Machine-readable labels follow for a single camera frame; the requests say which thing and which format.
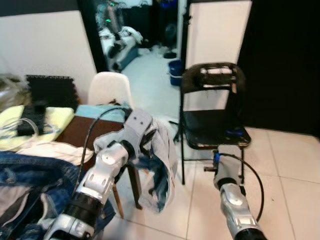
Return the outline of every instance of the jeans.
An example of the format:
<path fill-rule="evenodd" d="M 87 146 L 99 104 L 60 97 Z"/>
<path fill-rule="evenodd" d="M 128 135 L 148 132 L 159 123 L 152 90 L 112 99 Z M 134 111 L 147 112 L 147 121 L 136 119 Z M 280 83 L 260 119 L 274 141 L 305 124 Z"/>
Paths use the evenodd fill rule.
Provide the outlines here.
<path fill-rule="evenodd" d="M 0 216 L 6 217 L 3 221 L 6 223 L 0 225 L 0 240 L 9 237 L 17 240 L 42 239 L 49 223 L 62 213 L 69 202 L 77 174 L 78 168 L 67 161 L 0 152 L 0 189 L 6 189 L 9 195 L 14 195 L 18 188 L 25 189 L 23 195 L 17 196 L 18 208 L 23 206 L 23 209 L 14 207 L 12 203 L 5 211 L 7 216 Z M 115 216 L 109 201 L 101 216 L 96 222 L 96 233 Z"/>

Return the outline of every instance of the bed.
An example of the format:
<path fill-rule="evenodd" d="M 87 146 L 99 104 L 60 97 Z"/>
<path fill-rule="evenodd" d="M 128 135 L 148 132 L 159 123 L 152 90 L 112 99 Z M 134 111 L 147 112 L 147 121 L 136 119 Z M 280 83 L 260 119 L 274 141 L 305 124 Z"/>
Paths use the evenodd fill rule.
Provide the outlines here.
<path fill-rule="evenodd" d="M 115 63 L 123 70 L 132 60 L 138 57 L 138 45 L 135 38 L 133 36 L 124 36 L 122 40 L 125 42 L 126 47 L 115 58 L 109 58 L 108 52 L 111 46 L 113 46 L 114 39 L 100 38 L 103 54 L 110 71 L 114 71 L 113 66 Z"/>

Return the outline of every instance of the white cable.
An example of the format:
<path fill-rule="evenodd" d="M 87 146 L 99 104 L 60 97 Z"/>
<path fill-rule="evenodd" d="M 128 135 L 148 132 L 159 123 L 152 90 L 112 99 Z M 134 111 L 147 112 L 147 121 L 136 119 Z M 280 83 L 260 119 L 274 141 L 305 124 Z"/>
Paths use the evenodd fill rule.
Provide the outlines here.
<path fill-rule="evenodd" d="M 38 127 L 37 125 L 30 119 L 28 118 L 20 118 L 17 122 L 16 125 L 12 126 L 12 127 L 9 127 L 8 129 L 6 129 L 4 132 L 1 132 L 1 134 L 7 132 L 8 130 L 11 130 L 11 129 L 14 129 L 14 128 L 18 128 L 18 125 L 20 124 L 21 121 L 25 121 L 27 122 L 28 124 L 30 124 L 30 126 L 32 127 L 33 129 L 33 132 L 34 134 L 32 135 L 32 137 L 30 139 L 28 139 L 26 142 L 23 142 L 17 146 L 14 146 L 14 147 L 10 147 L 10 148 L 7 148 L 7 149 L 0 149 L 0 152 L 4 152 L 4 151 L 11 151 L 11 150 L 14 150 L 14 149 L 17 149 L 19 147 L 21 147 L 22 145 L 26 144 L 26 143 L 29 143 L 31 142 L 33 139 L 35 139 L 38 135 L 39 135 L 39 130 L 38 130 Z"/>

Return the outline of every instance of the blue bucket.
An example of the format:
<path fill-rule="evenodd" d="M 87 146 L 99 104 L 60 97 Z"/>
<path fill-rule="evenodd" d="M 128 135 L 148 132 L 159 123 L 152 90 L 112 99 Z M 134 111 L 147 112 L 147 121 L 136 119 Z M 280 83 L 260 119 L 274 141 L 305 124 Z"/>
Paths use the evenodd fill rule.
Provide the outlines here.
<path fill-rule="evenodd" d="M 168 63 L 170 83 L 173 86 L 180 86 L 182 74 L 184 73 L 181 60 L 174 60 Z"/>

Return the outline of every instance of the black cable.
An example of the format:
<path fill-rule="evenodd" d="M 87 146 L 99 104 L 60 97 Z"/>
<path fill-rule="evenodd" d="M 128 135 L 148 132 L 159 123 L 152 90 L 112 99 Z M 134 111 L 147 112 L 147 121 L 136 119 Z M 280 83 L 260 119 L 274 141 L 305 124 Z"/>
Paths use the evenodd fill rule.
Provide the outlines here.
<path fill-rule="evenodd" d="M 256 218 L 256 221 L 259 222 L 261 216 L 262 216 L 262 212 L 264 210 L 264 205 L 265 205 L 265 191 L 264 191 L 264 186 L 262 184 L 262 181 L 258 175 L 258 173 L 256 172 L 256 170 L 250 166 L 249 163 L 247 163 L 246 161 L 242 160 L 240 157 L 233 155 L 233 154 L 229 154 L 229 153 L 219 153 L 221 156 L 226 156 L 226 157 L 231 157 L 234 159 L 238 159 L 239 161 L 241 161 L 243 164 L 245 164 L 256 176 L 256 178 L 258 179 L 259 185 L 260 185 L 260 190 L 261 190 L 261 205 L 260 205 L 260 210 L 259 210 L 259 214 L 258 217 Z"/>
<path fill-rule="evenodd" d="M 85 137 L 85 141 L 84 141 L 84 145 L 83 145 L 83 152 L 82 152 L 82 157 L 81 157 L 81 163 L 80 163 L 80 166 L 79 166 L 79 171 L 78 171 L 78 176 L 76 178 L 76 182 L 75 182 L 75 186 L 74 186 L 74 189 L 73 189 L 73 193 L 72 193 L 72 196 L 75 194 L 76 192 L 76 189 L 79 185 L 79 181 L 80 181 L 80 177 L 81 177 L 81 172 L 83 170 L 83 167 L 84 167 L 84 162 L 85 162 L 85 157 L 86 157 L 86 149 L 87 149 L 87 145 L 88 145 L 88 141 L 89 141 L 89 137 L 91 135 L 91 132 L 92 130 L 94 129 L 95 125 L 97 124 L 97 122 L 106 114 L 114 111 L 114 110 L 122 110 L 124 112 L 124 114 L 126 114 L 126 108 L 123 108 L 123 107 L 114 107 L 114 108 L 111 108 L 111 109 L 108 109 L 106 111 L 104 111 L 103 113 L 101 113 L 96 119 L 94 119 L 92 122 L 91 122 L 91 125 L 89 127 L 89 130 L 88 130 L 88 133 Z"/>

